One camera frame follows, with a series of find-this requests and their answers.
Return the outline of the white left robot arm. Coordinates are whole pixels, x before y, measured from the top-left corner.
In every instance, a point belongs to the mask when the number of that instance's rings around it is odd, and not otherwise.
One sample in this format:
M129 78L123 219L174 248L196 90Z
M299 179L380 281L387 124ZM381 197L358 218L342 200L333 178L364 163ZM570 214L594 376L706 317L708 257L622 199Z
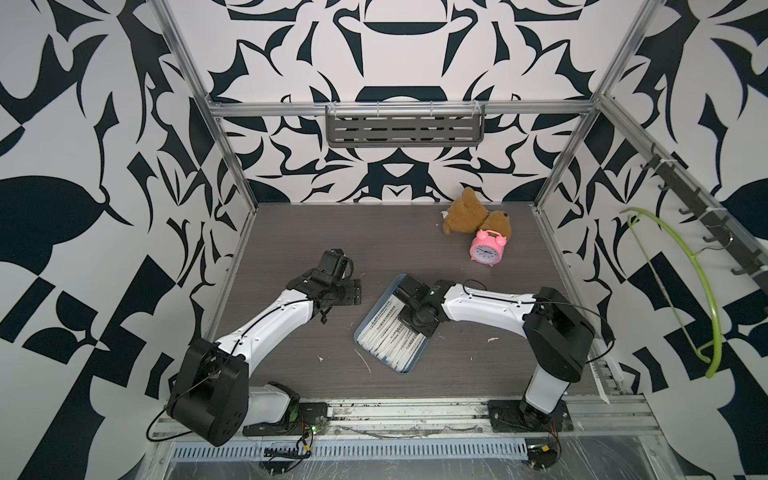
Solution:
M315 317L325 323L336 306L361 303L361 281L341 249L323 253L317 267L291 280L278 298L233 332L190 343L163 413L213 446L244 427L290 427L299 396L270 382L250 389L257 366L292 332Z

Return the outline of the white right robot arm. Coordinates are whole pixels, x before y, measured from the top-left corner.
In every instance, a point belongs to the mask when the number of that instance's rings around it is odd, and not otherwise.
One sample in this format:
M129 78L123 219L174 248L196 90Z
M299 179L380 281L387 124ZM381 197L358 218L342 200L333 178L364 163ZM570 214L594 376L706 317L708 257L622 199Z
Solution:
M537 366L522 411L551 415L567 388L581 380L595 338L592 323L556 289L505 294L440 280L430 286L410 275L394 287L404 304L399 320L427 338L443 323L474 322L515 333L528 341Z

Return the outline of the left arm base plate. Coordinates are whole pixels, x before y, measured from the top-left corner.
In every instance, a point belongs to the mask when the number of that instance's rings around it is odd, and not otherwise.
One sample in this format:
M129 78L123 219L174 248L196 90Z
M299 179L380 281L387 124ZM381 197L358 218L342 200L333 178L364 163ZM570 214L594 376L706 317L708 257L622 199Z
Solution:
M243 428L246 437L299 435L305 429L321 430L328 420L326 402L294 402L277 423L258 423Z

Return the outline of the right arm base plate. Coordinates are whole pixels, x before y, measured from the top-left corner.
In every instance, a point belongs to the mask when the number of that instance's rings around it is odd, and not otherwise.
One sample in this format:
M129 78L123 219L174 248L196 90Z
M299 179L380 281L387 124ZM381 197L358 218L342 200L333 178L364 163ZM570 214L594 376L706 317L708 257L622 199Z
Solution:
M550 432L552 427L565 432L574 430L567 404L559 400L555 409L542 413L522 400L488 400L486 402L491 428L496 433Z

